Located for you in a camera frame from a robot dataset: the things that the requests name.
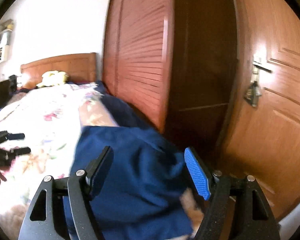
wooden headboard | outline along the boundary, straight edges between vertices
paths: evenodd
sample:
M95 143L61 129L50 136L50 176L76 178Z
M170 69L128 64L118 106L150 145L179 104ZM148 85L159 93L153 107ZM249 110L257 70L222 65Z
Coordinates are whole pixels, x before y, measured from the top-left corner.
M20 72L25 75L24 88L32 89L42 81L42 74L50 71L65 71L69 80L78 82L96 81L96 53L69 54L40 59L21 65Z

wooden wardrobe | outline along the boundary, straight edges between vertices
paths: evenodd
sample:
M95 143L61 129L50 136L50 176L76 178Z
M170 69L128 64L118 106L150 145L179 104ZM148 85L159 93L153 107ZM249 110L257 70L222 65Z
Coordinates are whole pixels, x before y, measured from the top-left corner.
M180 149L300 202L300 20L284 0L110 0L103 81ZM245 100L253 59L257 107Z

blue gripper pad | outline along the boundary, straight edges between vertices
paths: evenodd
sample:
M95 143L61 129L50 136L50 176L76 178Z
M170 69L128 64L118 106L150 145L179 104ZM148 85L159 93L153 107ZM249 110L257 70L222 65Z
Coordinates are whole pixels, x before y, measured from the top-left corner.
M209 171L206 171L208 176L205 174L203 169L206 169L206 167L199 164L195 155L193 149L186 148L185 162L198 194L203 196L204 200L209 200L211 196L209 177L211 175Z

wooden door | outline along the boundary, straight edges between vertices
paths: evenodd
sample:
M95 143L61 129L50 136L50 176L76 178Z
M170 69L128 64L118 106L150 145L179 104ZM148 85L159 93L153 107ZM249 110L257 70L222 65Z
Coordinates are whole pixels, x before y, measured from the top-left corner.
M123 0L117 96L164 129L173 45L173 0Z
M277 219L300 202L300 20L284 0L235 0L239 32L237 100L220 166L251 174ZM260 72L257 108L243 101L253 55Z
M118 44L121 11L122 0L109 0L104 39L102 80L106 84L109 92L114 96L117 91Z

metal screw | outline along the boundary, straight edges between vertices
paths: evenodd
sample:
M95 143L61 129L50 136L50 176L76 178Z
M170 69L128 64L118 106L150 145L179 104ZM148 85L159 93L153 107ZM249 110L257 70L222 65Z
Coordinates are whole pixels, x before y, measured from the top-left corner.
M51 176L50 175L45 176L44 179L43 179L44 182L48 182L50 180L51 180Z
M255 180L255 178L252 175L248 175L247 179L248 179L248 181L254 181Z
M222 172L217 170L217 171L213 172L213 175L220 177L220 176L222 176Z
M84 174L84 170L78 170L75 174L77 176L82 176Z

